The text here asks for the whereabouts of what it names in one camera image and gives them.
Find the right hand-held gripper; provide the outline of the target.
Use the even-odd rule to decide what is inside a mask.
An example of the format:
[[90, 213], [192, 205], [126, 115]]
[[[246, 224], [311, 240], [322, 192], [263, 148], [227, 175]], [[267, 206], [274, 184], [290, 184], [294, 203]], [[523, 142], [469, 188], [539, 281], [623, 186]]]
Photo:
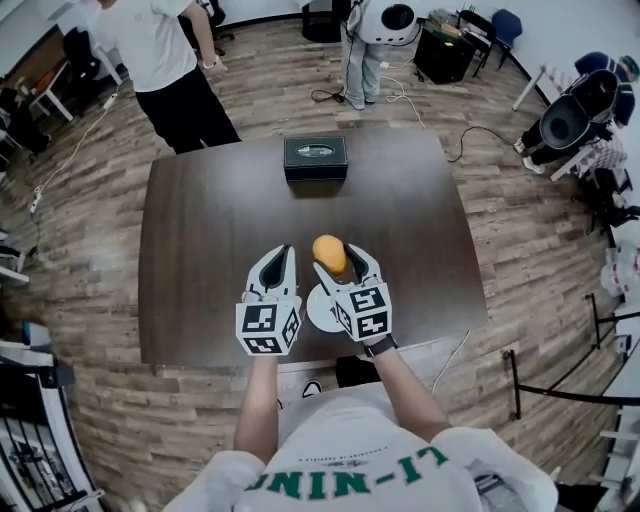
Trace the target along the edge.
[[350, 334], [354, 342], [367, 342], [391, 333], [392, 305], [388, 286], [382, 281], [379, 262], [364, 249], [347, 243], [344, 250], [355, 280], [344, 281], [334, 276], [321, 262], [313, 263], [321, 286], [332, 301], [341, 302], [337, 294], [348, 293], [345, 305], [336, 306], [336, 318], [349, 317]]

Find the yellow-brown potato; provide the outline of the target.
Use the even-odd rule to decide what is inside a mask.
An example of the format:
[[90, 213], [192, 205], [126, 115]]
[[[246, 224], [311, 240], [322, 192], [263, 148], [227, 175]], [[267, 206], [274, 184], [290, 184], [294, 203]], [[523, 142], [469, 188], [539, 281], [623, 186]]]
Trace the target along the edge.
[[347, 267], [343, 242], [333, 235], [321, 235], [312, 245], [316, 262], [321, 263], [333, 276], [341, 276]]

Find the small white plate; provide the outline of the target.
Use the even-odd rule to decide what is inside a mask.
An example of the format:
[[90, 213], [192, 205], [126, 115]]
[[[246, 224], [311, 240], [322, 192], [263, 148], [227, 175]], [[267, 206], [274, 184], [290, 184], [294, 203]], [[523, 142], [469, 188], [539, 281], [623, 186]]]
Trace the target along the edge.
[[317, 284], [310, 292], [306, 302], [306, 313], [311, 322], [321, 331], [327, 333], [346, 332], [350, 334], [349, 317], [341, 322], [336, 318], [336, 306], [345, 305], [349, 297], [347, 292], [338, 292], [341, 302], [333, 302], [333, 296], [327, 294], [321, 284]]

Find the person's right forearm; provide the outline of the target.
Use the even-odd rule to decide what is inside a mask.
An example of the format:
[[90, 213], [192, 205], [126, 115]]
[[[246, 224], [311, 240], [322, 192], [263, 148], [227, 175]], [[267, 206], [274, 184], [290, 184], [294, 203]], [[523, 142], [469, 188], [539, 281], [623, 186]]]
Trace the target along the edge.
[[431, 442], [451, 427], [434, 396], [395, 348], [375, 356], [373, 361], [402, 428]]

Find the person's left forearm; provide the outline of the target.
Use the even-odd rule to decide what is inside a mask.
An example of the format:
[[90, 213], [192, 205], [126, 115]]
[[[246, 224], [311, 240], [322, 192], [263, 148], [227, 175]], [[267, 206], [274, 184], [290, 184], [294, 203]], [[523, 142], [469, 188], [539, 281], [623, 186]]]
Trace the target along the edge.
[[235, 429], [233, 448], [254, 455], [264, 464], [269, 463], [278, 449], [277, 390], [277, 358], [253, 358]]

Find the dark brown table white legs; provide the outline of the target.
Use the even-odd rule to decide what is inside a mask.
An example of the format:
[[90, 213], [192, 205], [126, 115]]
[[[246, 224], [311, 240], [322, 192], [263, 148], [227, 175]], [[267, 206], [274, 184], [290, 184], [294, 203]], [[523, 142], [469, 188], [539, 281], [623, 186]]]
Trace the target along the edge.
[[402, 346], [487, 321], [470, 228], [438, 137], [423, 129], [344, 132], [343, 181], [288, 183], [284, 141], [269, 137], [154, 162], [138, 272], [142, 361], [242, 366], [235, 306], [250, 268], [295, 248], [299, 293], [317, 283], [312, 244], [324, 234], [380, 264]]

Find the black tissue box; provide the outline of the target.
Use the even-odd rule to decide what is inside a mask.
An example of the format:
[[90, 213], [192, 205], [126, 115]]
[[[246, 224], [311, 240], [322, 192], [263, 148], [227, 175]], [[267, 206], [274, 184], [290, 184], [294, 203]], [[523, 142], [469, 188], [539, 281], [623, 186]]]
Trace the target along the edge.
[[288, 183], [344, 181], [348, 170], [345, 137], [287, 137], [283, 168]]

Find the person's white printed t-shirt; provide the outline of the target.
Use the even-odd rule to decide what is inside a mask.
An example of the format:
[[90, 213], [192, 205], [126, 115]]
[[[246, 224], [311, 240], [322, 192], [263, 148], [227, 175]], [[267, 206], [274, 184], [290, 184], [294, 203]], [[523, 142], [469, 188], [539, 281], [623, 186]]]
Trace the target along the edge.
[[381, 384], [286, 407], [269, 463], [221, 451], [163, 512], [554, 512], [552, 479], [490, 429], [425, 441]]

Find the black cabinet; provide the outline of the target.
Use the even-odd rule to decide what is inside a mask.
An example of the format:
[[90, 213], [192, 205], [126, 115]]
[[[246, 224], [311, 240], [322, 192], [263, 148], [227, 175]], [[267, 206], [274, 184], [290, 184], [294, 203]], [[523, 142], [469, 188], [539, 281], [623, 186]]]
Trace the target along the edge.
[[434, 84], [462, 81], [475, 48], [464, 38], [423, 29], [413, 58], [417, 69]]

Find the black wheeled stand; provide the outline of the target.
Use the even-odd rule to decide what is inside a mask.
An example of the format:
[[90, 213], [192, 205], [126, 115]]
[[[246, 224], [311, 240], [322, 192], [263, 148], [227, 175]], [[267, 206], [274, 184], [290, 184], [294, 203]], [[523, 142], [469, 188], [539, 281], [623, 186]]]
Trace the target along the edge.
[[559, 386], [576, 370], [578, 370], [586, 360], [597, 350], [600, 350], [603, 345], [604, 335], [601, 333], [600, 327], [604, 324], [611, 324], [612, 327], [607, 331], [607, 334], [610, 334], [617, 324], [624, 320], [636, 319], [640, 318], [640, 310], [634, 311], [633, 313], [627, 313], [622, 315], [612, 314], [608, 317], [601, 317], [598, 313], [597, 303], [595, 299], [595, 295], [593, 293], [587, 294], [585, 299], [589, 301], [593, 313], [594, 320], [594, 328], [595, 328], [595, 342], [592, 344], [591, 348], [588, 352], [581, 357], [577, 363], [575, 363], [567, 372], [565, 372], [559, 379], [557, 379], [553, 384], [546, 388], [530, 386], [526, 384], [522, 384], [520, 382], [519, 373], [518, 373], [518, 364], [516, 359], [516, 352], [513, 349], [505, 351], [502, 354], [502, 359], [507, 364], [508, 368], [511, 371], [511, 384], [513, 387], [513, 396], [514, 396], [514, 409], [510, 412], [510, 420], [518, 421], [522, 418], [522, 405], [521, 405], [521, 394], [529, 393], [540, 395], [549, 398], [557, 398], [568, 401], [575, 401], [581, 403], [589, 403], [589, 404], [597, 404], [597, 405], [606, 405], [606, 406], [616, 406], [616, 407], [625, 407], [625, 406], [640, 406], [640, 395], [632, 394], [631, 396], [604, 396], [593, 395], [593, 394], [580, 394], [574, 392], [566, 392], [560, 391]]

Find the white capsule backpack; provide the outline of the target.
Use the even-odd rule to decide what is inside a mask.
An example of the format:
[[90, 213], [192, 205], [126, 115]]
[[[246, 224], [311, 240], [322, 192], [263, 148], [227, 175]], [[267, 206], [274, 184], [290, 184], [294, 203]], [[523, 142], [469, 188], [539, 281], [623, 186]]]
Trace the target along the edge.
[[367, 44], [399, 46], [416, 34], [417, 0], [353, 0], [346, 31]]

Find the clear water jug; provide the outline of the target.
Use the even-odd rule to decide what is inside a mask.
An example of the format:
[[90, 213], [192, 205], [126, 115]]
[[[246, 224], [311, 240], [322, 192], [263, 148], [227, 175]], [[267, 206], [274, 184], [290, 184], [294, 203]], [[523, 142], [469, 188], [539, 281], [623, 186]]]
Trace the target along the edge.
[[630, 291], [634, 281], [625, 284], [619, 277], [618, 246], [605, 250], [605, 264], [600, 273], [600, 284], [611, 297], [618, 297]]
[[619, 277], [625, 284], [640, 280], [640, 246], [622, 241], [618, 246]]

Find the black capsule backpack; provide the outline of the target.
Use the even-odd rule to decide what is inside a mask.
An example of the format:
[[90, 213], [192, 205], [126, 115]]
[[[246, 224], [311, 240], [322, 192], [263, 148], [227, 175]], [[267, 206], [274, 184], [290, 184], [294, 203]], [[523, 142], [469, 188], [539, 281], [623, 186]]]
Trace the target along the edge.
[[578, 78], [541, 116], [542, 142], [563, 150], [581, 139], [593, 123], [609, 122], [614, 117], [619, 86], [617, 75], [606, 69]]

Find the black metal rack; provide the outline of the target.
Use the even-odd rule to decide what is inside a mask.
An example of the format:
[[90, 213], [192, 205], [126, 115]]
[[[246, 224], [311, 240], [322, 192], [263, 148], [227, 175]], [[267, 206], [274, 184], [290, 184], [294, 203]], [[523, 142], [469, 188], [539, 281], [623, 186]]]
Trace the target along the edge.
[[71, 424], [72, 370], [0, 341], [0, 512], [105, 512]]

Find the checkered cloth table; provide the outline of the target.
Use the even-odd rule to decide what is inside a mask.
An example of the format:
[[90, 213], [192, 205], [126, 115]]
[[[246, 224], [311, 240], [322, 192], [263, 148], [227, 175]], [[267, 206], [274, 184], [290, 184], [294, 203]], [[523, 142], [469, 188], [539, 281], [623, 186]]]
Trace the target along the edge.
[[[556, 68], [549, 68], [547, 64], [541, 64], [539, 71], [534, 74], [520, 95], [514, 101], [512, 110], [517, 111], [525, 98], [537, 87], [537, 83], [546, 77], [553, 88], [560, 93], [571, 79], [570, 75], [558, 72]], [[578, 178], [583, 177], [595, 168], [609, 168], [614, 172], [619, 171], [625, 165], [628, 153], [618, 137], [617, 129], [611, 128], [611, 138], [608, 140], [594, 139], [582, 146], [570, 159], [566, 160], [549, 179], [556, 182], [565, 175], [574, 174]]]

